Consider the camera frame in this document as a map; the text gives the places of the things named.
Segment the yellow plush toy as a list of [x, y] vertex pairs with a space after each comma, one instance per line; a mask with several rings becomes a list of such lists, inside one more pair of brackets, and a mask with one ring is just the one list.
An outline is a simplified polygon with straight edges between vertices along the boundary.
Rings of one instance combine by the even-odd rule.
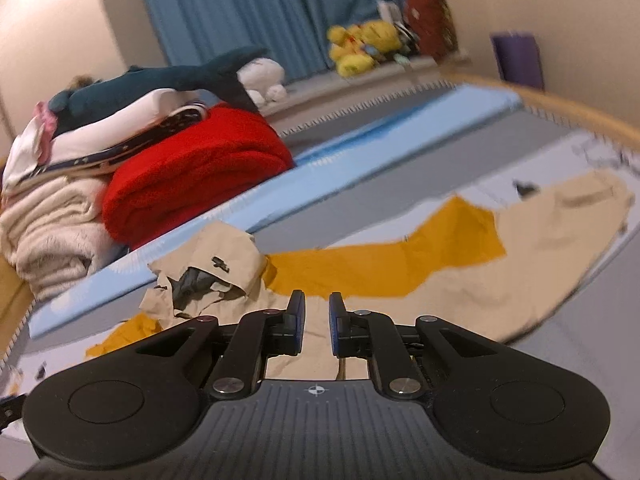
[[402, 48], [396, 27], [383, 20], [349, 27], [334, 25], [326, 32], [326, 39], [330, 43], [329, 58], [342, 78], [370, 72]]

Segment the beige and mustard jacket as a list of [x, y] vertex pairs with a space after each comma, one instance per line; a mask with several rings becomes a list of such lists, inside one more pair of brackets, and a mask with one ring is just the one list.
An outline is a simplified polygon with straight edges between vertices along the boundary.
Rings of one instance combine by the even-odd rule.
[[214, 222], [152, 263], [156, 284], [139, 313], [87, 351], [103, 356], [200, 315], [234, 324], [248, 312], [306, 297], [303, 348], [277, 356], [270, 378], [366, 376], [331, 349], [329, 298], [409, 325], [430, 314], [496, 341], [543, 321], [576, 288], [627, 223], [634, 193], [594, 170], [499, 210], [447, 200], [412, 233], [388, 243], [264, 255], [247, 232]]

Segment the wooden bed frame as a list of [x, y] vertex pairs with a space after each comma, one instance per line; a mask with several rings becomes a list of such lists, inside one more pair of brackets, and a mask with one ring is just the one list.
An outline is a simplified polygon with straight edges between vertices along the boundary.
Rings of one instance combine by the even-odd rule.
[[553, 113], [593, 133], [602, 134], [626, 148], [638, 153], [640, 146], [639, 129], [605, 112], [588, 105], [556, 96], [553, 93], [535, 90], [518, 84], [506, 84], [497, 79], [459, 73], [455, 70], [442, 70], [442, 78], [455, 84], [476, 84], [481, 87], [495, 87], [512, 90], [523, 103]]

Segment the pink cloth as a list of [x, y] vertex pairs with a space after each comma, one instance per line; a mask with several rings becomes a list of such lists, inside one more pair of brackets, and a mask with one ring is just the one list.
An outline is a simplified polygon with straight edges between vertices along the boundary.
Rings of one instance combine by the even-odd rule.
[[34, 118], [37, 126], [37, 164], [44, 165], [51, 156], [51, 142], [58, 128], [58, 118], [49, 110], [48, 104], [42, 101], [35, 106]]

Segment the navy patterned folded cloth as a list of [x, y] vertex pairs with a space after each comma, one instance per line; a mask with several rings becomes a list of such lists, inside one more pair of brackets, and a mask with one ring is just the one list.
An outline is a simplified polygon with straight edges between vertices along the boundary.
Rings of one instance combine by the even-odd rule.
[[160, 143], [180, 131], [196, 125], [207, 117], [207, 110], [203, 103], [188, 104], [178, 108], [157, 125], [138, 133], [127, 141], [122, 141], [111, 148], [94, 154], [63, 160], [49, 166], [37, 166], [23, 178], [23, 181], [35, 177], [50, 178], [54, 174], [107, 174], [128, 158], [141, 153], [146, 148]]

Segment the purple box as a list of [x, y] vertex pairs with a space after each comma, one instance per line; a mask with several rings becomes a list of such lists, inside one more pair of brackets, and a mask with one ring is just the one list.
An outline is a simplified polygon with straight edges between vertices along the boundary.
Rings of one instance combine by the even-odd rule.
[[530, 32], [498, 32], [490, 39], [503, 81], [544, 90], [540, 51], [534, 35]]

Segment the red cushion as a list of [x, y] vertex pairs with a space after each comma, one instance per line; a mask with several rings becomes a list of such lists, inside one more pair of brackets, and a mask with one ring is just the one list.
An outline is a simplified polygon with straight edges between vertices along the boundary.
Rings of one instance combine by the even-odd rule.
[[422, 55], [441, 63], [458, 50], [456, 29], [446, 0], [406, 0], [404, 17], [418, 36]]

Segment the dark teal shark plush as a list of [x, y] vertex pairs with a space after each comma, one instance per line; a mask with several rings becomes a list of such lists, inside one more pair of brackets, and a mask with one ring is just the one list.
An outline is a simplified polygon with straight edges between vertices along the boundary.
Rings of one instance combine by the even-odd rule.
[[58, 92], [48, 103], [55, 117], [55, 136], [99, 122], [158, 89], [205, 90], [240, 110], [257, 106], [239, 81], [238, 71], [267, 53], [261, 47], [233, 49], [201, 65], [132, 66], [126, 73], [88, 86]]

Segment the white folded pillow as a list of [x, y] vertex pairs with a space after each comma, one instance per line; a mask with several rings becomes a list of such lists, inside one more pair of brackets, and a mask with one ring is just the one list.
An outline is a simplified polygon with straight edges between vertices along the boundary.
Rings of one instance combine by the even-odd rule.
[[108, 116], [76, 130], [56, 136], [51, 142], [51, 156], [44, 165], [37, 164], [35, 118], [17, 136], [10, 149], [2, 174], [2, 193], [5, 196], [21, 194], [43, 182], [62, 176], [92, 177], [100, 174], [54, 174], [52, 177], [35, 177], [23, 181], [37, 166], [49, 166], [63, 160], [74, 159], [111, 148], [127, 141], [138, 133], [157, 125], [178, 108], [188, 104], [201, 103], [193, 92], [178, 92], [171, 89], [154, 90], [136, 102]]

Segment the blue curtain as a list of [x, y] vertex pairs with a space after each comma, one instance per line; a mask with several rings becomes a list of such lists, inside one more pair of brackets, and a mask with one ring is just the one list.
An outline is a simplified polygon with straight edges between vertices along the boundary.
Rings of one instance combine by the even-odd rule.
[[332, 70], [329, 28], [374, 20], [379, 1], [143, 0], [170, 64], [201, 64], [257, 46], [284, 67], [289, 80]]

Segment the red folded blanket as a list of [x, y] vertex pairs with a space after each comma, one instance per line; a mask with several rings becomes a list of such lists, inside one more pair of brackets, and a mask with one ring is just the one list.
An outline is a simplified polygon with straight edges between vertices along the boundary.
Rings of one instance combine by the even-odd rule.
[[102, 220], [113, 240], [138, 248], [293, 167], [262, 115], [217, 104], [115, 171]]

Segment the white plush toy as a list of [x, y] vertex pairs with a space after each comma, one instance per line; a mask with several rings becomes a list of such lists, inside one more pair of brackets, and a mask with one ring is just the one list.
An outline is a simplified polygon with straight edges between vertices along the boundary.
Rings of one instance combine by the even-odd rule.
[[239, 82], [258, 108], [288, 98], [285, 70], [271, 58], [256, 58], [238, 71]]

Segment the cream folded blanket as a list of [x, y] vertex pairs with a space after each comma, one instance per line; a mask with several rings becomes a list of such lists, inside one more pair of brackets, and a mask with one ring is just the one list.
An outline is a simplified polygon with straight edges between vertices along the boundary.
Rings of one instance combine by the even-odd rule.
[[1, 252], [38, 301], [50, 300], [122, 254], [107, 232], [105, 178], [58, 177], [6, 198]]

